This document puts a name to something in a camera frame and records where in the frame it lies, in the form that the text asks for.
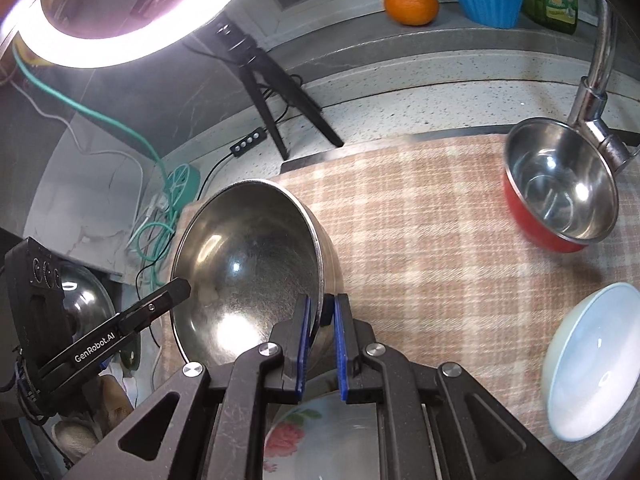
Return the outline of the large steel bowl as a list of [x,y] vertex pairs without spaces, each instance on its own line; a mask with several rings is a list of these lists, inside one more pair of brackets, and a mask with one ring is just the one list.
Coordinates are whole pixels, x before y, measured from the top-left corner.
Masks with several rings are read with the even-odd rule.
[[324,298],[344,289],[340,260],[311,210],[277,183],[235,182],[198,208],[171,274],[191,286],[189,299],[171,311],[187,361],[208,367],[234,361],[293,315],[299,295],[311,304],[309,369],[330,352]]

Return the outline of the red steel bowl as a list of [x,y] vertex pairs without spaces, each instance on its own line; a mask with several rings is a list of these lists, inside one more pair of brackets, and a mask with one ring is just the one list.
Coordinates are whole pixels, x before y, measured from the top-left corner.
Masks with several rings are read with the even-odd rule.
[[570,254],[599,243],[616,225],[614,174],[578,131],[549,118],[511,128],[503,148],[503,194],[524,236],[549,252]]

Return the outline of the checkered beige cloth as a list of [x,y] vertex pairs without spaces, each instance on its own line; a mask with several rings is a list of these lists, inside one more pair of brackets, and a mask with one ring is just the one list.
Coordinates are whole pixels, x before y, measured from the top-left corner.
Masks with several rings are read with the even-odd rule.
[[[579,301],[639,281],[639,166],[617,177],[613,232],[580,252],[531,243],[503,195],[501,134],[386,148],[310,166],[275,181],[329,234],[352,315],[383,344],[427,366],[456,362],[581,479],[608,478],[639,429],[639,399],[593,436],[561,441],[549,427],[541,367]],[[157,380],[183,359],[163,318]]]

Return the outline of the floral white plate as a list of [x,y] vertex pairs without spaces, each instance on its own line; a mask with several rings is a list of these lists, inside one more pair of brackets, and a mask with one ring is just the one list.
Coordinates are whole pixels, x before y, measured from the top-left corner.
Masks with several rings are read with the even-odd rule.
[[378,479],[378,419],[373,404],[347,404],[337,392],[278,419],[264,447],[265,479]]

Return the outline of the black inline light remote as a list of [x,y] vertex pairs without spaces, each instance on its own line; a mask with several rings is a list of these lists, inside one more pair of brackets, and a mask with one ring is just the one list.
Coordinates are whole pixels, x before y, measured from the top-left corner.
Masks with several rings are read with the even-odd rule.
[[258,127],[247,136],[244,136],[244,138],[237,140],[235,144],[232,144],[230,146],[230,153],[233,157],[239,158],[256,145],[264,142],[267,138],[266,130],[262,127]]

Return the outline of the white ceramic bowl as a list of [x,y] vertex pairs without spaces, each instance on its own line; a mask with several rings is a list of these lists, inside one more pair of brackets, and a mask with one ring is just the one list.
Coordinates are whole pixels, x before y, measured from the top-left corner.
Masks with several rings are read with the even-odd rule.
[[639,379],[639,291],[614,283],[567,313],[549,344],[541,392],[552,434],[585,440],[622,409]]

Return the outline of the black tripod stand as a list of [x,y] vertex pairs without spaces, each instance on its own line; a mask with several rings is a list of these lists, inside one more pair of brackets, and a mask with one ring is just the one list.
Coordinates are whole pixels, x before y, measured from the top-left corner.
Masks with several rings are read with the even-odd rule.
[[296,108],[333,146],[341,148],[344,145],[344,141],[322,116],[321,106],[227,14],[222,12],[216,16],[202,30],[194,32],[193,37],[204,44],[209,54],[226,63],[241,81],[283,160],[287,160],[290,153],[259,81],[280,96],[285,104]]

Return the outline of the chrome faucet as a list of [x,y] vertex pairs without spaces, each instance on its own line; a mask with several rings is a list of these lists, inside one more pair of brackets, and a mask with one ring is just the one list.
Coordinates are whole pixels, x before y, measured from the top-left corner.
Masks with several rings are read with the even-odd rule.
[[604,122],[602,115],[608,102],[606,87],[610,80],[617,46],[618,21],[611,3],[598,0],[596,43],[589,72],[578,84],[568,123],[593,145],[608,163],[613,174],[619,174],[639,154],[623,144]]

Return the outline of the orange tangerine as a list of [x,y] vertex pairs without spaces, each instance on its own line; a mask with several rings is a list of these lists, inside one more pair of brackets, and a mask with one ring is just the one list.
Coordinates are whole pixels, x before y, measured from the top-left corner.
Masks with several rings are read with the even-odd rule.
[[406,26],[430,24],[439,12],[438,0],[383,0],[386,14]]

